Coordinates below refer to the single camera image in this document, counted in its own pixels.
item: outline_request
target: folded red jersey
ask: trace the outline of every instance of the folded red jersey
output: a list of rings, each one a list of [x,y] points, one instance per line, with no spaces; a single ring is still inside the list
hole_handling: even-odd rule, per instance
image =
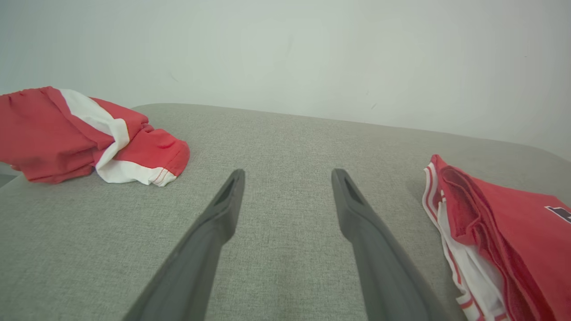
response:
[[[182,173],[186,142],[145,115],[73,90],[44,87],[0,96],[0,162],[33,182],[89,175],[165,186]]]
[[[429,173],[436,188],[427,201],[438,208],[444,200],[452,238],[497,267],[510,318],[571,319],[571,208],[471,177],[438,155]]]

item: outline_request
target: gray fabric surface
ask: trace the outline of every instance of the gray fabric surface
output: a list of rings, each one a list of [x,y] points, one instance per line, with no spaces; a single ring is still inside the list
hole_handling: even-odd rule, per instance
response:
[[[13,175],[4,175],[0,174],[0,187],[8,184],[11,180],[13,180],[16,176]]]
[[[432,154],[492,183],[571,204],[571,163],[482,139],[211,106],[136,109],[188,142],[166,187],[0,188],[0,319],[120,319],[226,177],[246,171],[238,227],[220,256],[209,320],[364,320],[331,170],[345,168],[454,320],[463,319],[440,237],[421,206]]]

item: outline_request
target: clothing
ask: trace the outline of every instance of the clothing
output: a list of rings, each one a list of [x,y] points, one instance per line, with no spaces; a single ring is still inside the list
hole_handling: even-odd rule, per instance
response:
[[[569,207],[473,178],[438,155],[425,172],[424,207],[441,232],[459,303],[472,298],[486,320],[503,311],[513,320],[569,319]]]
[[[108,183],[165,186],[190,149],[148,118],[73,90],[44,87],[0,96],[0,161],[32,182],[89,175]]]

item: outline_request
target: white wall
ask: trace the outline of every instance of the white wall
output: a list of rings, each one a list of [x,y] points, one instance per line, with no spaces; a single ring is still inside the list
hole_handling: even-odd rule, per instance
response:
[[[571,160],[568,0],[2,0],[0,46],[3,93],[345,119]]]

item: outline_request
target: white trim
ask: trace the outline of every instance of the white trim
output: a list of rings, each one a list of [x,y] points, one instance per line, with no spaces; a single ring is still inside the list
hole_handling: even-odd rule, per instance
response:
[[[441,214],[440,209],[441,207],[439,206],[438,213],[436,214],[437,218],[440,217]],[[469,295],[470,297],[472,297],[470,289],[466,285],[464,274],[462,274],[462,270],[460,269],[458,260],[456,259],[456,254],[454,253],[454,251],[452,251],[452,249],[448,245],[448,239],[444,236],[444,231],[443,228],[440,227],[440,223],[439,223],[439,229],[440,229],[440,237],[442,238],[442,247],[444,249],[444,256],[446,257],[448,265],[450,266],[450,270],[452,271],[452,280],[454,281],[454,284],[456,285],[458,290],[460,290],[460,293],[462,293],[463,296]]]
[[[462,276],[462,284],[478,303],[484,319],[494,320],[505,313],[500,272],[478,254],[476,246],[466,246],[452,238],[446,202],[439,203],[438,222]]]
[[[115,142],[103,152],[97,161],[95,169],[105,170],[103,167],[127,144],[129,144],[129,131],[122,118],[114,119],[111,114],[93,99],[71,89],[58,89],[66,100],[71,114],[84,121],[89,126],[112,136]]]
[[[424,187],[422,204],[423,204],[424,210],[428,214],[428,217],[430,218],[432,223],[436,226],[436,228],[438,228],[438,231],[440,232],[440,226],[438,225],[438,222],[436,222],[436,219],[432,216],[432,213],[431,213],[431,209],[432,209],[434,215],[436,215],[436,209],[434,209],[434,207],[431,206],[431,204],[432,204],[432,200],[434,199],[434,195],[436,193],[436,188],[438,185],[438,181],[436,180],[436,172],[434,170],[434,165],[432,165],[431,170],[432,170],[433,176],[431,176],[431,172],[428,170],[428,168],[424,169],[424,172],[426,173],[427,181],[426,181],[426,185]]]
[[[475,303],[476,302],[470,304],[467,308],[462,310],[464,312],[464,314],[466,315],[466,319],[468,319],[468,321],[481,320],[480,312],[478,311],[478,307],[476,306]]]
[[[66,100],[71,114],[89,126],[113,137],[114,142],[103,152],[95,164],[97,174],[107,183],[127,183],[138,180],[149,185],[165,186],[176,176],[164,167],[148,168],[127,160],[115,160],[113,157],[129,144],[127,123],[122,118],[113,118],[111,114],[93,99],[70,89],[59,89]]]
[[[98,171],[98,174],[107,183],[128,183],[138,180],[145,185],[153,183],[163,187],[176,179],[176,176],[164,167],[149,168],[127,160],[112,159],[105,168],[104,171]]]

